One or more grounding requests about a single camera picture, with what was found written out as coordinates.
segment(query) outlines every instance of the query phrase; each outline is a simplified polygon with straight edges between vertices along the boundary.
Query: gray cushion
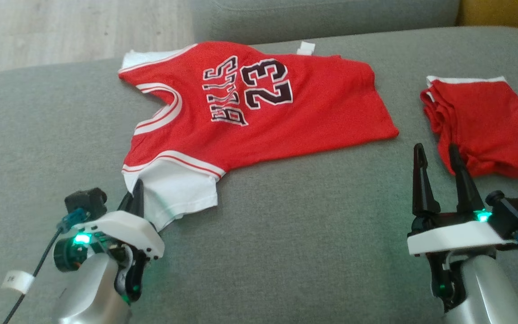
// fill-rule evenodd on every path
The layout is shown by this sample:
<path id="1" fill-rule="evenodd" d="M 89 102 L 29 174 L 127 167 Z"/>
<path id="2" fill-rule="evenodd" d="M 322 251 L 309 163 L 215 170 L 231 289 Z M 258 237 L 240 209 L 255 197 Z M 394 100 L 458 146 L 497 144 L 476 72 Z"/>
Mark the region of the gray cushion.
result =
<path id="1" fill-rule="evenodd" d="M 459 0 L 191 0 L 196 41 L 259 44 L 455 24 Z"/>
<path id="2" fill-rule="evenodd" d="M 407 254 L 412 150 L 423 142 L 434 193 L 456 205 L 454 178 L 423 115 L 425 76 L 506 77 L 518 93 L 518 29 L 452 27 L 316 39 L 318 55 L 371 64 L 396 139 L 266 162 L 218 183 L 219 206 L 162 231 L 166 254 L 144 275 L 133 324 L 434 323 L 429 267 Z M 259 45 L 292 53 L 298 42 Z M 33 271 L 63 198 L 125 193 L 120 168 L 134 125 L 160 106 L 117 78 L 120 59 L 0 73 L 0 284 Z M 518 180 L 475 179 L 518 196 Z M 518 251 L 499 262 L 518 291 Z M 47 324 L 72 274 L 47 260 L 15 324 Z M 18 293 L 0 289 L 0 322 Z"/>

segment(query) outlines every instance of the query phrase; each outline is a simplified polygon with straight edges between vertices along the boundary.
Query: red and white shirt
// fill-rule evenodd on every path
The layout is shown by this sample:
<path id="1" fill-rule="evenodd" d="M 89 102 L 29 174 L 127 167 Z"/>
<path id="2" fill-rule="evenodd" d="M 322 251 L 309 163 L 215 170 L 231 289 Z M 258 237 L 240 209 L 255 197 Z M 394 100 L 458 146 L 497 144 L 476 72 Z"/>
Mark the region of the red and white shirt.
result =
<path id="1" fill-rule="evenodd" d="M 123 175 L 157 230 L 217 205 L 229 170 L 396 137 L 366 63 L 206 42 L 128 53 L 119 78 L 167 105 L 135 128 Z"/>

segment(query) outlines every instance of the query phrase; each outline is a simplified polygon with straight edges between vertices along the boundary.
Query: wooden floor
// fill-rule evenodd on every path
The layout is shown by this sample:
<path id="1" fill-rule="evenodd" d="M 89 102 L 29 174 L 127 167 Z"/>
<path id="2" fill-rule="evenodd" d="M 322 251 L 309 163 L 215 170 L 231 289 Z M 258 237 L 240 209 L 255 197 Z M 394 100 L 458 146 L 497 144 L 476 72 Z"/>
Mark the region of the wooden floor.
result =
<path id="1" fill-rule="evenodd" d="M 186 0 L 0 0 L 0 71 L 190 43 Z"/>

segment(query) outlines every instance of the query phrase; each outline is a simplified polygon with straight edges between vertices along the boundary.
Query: garment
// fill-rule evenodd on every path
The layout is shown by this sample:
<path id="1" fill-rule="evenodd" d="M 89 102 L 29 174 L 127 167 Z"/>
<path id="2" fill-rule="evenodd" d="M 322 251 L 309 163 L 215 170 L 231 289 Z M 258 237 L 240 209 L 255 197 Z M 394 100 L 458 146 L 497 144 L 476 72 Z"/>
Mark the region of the garment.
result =
<path id="1" fill-rule="evenodd" d="M 440 135 L 439 154 L 453 173 L 455 143 L 472 176 L 498 173 L 518 178 L 518 96 L 505 78 L 427 77 L 424 112 Z"/>
<path id="2" fill-rule="evenodd" d="M 398 135 L 370 66 L 339 56 L 206 42 L 128 53 L 119 77 L 168 103 L 137 125 L 123 166 L 158 230 L 216 205 L 215 182 L 234 168 Z"/>

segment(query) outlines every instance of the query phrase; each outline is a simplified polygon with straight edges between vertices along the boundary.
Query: folded red clothing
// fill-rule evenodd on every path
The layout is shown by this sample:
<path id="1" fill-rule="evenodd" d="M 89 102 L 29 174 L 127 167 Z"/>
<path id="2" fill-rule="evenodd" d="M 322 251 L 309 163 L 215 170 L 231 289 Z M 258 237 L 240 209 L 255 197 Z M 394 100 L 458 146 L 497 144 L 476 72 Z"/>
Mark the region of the folded red clothing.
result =
<path id="1" fill-rule="evenodd" d="M 427 86 L 421 100 L 448 170 L 453 174 L 449 145 L 455 143 L 472 176 L 518 178 L 518 96 L 505 78 L 428 76 Z"/>

